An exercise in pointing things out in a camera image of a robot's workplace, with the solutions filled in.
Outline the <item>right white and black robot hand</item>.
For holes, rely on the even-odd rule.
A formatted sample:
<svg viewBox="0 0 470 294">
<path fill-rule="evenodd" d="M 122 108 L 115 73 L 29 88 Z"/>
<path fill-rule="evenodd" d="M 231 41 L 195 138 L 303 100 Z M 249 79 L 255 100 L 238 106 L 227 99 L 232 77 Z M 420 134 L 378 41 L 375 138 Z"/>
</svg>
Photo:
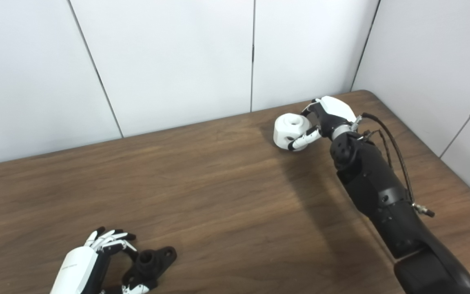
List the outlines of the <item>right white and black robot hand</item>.
<svg viewBox="0 0 470 294">
<path fill-rule="evenodd" d="M 289 151 L 300 151 L 310 143 L 321 138 L 328 138 L 332 141 L 344 133 L 356 133 L 361 116 L 356 116 L 351 107 L 340 99 L 332 96 L 313 99 L 300 116 L 307 118 L 308 115 L 315 114 L 317 125 L 312 125 L 304 133 L 293 139 L 287 145 Z"/>
</svg>

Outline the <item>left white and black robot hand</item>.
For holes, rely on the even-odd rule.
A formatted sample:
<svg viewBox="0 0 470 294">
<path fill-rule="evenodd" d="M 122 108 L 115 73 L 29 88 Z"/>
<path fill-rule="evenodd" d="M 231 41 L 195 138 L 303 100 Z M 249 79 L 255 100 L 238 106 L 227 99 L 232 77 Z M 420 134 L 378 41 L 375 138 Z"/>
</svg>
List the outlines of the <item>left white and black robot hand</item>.
<svg viewBox="0 0 470 294">
<path fill-rule="evenodd" d="M 138 250 L 131 244 L 136 235 L 122 229 L 106 232 L 99 227 L 90 233 L 82 246 L 72 249 L 64 258 L 51 289 L 51 294 L 147 294 L 152 287 L 144 282 L 123 282 L 103 287 L 112 255 L 127 253 L 134 261 Z"/>
</svg>

